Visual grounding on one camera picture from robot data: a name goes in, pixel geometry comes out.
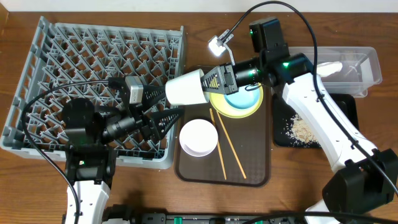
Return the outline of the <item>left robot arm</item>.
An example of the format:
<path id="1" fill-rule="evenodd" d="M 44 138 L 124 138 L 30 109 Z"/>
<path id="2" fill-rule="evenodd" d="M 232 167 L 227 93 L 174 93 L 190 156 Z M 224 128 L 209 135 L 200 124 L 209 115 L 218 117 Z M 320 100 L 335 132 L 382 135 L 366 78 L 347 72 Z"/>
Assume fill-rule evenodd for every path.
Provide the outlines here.
<path id="1" fill-rule="evenodd" d="M 164 86 L 143 85 L 137 77 L 109 78 L 110 89 L 117 90 L 123 102 L 118 109 L 94 105 L 87 98 L 75 98 L 62 110 L 68 136 L 65 172 L 76 192 L 79 223 L 102 223 L 116 170 L 116 151 L 112 141 L 136 131 L 144 140 L 161 141 L 183 116 L 181 108 L 145 112 L 165 98 Z"/>

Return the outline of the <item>white cup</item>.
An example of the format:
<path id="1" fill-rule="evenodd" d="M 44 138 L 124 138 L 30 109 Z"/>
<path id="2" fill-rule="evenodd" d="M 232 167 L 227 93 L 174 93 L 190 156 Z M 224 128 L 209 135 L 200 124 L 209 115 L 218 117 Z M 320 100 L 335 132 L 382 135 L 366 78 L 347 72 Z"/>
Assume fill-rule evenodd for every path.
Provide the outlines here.
<path id="1" fill-rule="evenodd" d="M 201 86 L 202 69 L 181 75 L 165 84 L 165 94 L 172 106 L 197 105 L 209 102 L 209 94 Z"/>

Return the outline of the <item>pink white bowl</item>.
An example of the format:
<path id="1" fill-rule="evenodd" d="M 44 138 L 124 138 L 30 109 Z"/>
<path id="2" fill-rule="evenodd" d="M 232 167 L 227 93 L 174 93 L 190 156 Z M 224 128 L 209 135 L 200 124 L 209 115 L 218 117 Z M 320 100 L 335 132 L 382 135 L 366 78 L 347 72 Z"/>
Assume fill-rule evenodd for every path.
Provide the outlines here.
<path id="1" fill-rule="evenodd" d="M 179 138 L 184 152 L 193 157 L 204 157 L 216 148 L 218 132 L 209 121 L 193 119 L 183 125 Z"/>

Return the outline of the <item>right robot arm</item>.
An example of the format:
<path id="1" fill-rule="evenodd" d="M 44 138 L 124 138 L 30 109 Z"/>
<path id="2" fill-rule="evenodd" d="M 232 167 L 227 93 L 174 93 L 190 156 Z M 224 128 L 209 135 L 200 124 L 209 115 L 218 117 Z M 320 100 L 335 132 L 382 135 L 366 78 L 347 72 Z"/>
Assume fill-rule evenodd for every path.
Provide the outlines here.
<path id="1" fill-rule="evenodd" d="M 325 90 L 316 60 L 290 54 L 278 19 L 254 21 L 249 29 L 257 57 L 215 67 L 201 79 L 203 91 L 229 95 L 260 83 L 273 88 L 309 126 L 334 173 L 305 221 L 365 222 L 369 211 L 397 194 L 397 155 L 378 150 L 351 124 Z"/>

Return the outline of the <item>light blue bowl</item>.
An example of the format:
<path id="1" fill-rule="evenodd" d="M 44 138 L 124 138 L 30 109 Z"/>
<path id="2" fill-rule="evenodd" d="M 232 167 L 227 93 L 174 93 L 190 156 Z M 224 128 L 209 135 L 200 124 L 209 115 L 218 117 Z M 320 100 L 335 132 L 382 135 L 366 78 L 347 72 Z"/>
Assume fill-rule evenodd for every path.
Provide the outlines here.
<path id="1" fill-rule="evenodd" d="M 247 91 L 245 86 L 239 87 L 238 92 L 224 95 L 226 102 L 237 109 L 248 109 L 253 107 L 260 98 L 260 90 L 255 88 L 254 90 Z"/>

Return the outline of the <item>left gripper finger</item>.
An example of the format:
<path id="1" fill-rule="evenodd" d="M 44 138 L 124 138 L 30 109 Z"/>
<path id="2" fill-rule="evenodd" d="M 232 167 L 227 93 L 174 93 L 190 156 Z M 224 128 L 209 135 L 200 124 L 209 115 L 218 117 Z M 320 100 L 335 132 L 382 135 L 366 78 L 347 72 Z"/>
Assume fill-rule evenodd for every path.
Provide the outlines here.
<path id="1" fill-rule="evenodd" d="M 183 114 L 183 108 L 173 108 L 152 113 L 149 116 L 151 138 L 154 141 L 162 140 Z"/>
<path id="2" fill-rule="evenodd" d="M 144 86 L 142 104 L 155 104 L 166 97 L 165 86 Z"/>

